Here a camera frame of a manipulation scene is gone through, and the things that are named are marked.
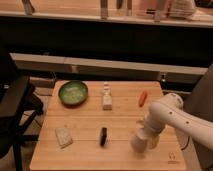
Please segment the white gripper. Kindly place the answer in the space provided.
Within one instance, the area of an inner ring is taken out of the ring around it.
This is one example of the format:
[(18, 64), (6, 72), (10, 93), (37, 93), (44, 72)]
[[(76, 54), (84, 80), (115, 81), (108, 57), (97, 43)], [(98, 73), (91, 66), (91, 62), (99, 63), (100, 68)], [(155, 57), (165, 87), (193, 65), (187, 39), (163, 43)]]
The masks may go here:
[(158, 142), (159, 142), (158, 134), (154, 134), (153, 132), (145, 128), (140, 128), (138, 132), (144, 133), (148, 138), (148, 144), (146, 149), (154, 149), (158, 145)]

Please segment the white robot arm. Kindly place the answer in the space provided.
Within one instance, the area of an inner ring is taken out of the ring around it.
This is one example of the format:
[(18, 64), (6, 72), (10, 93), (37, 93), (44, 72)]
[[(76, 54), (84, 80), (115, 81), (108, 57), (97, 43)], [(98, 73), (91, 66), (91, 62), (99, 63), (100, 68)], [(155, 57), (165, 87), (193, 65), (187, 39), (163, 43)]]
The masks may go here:
[(140, 128), (132, 139), (135, 151), (144, 152), (148, 141), (157, 138), (168, 124), (177, 128), (200, 144), (213, 150), (213, 122), (192, 116), (182, 110), (183, 100), (175, 93), (169, 93), (150, 103), (149, 114), (144, 118), (144, 127)]

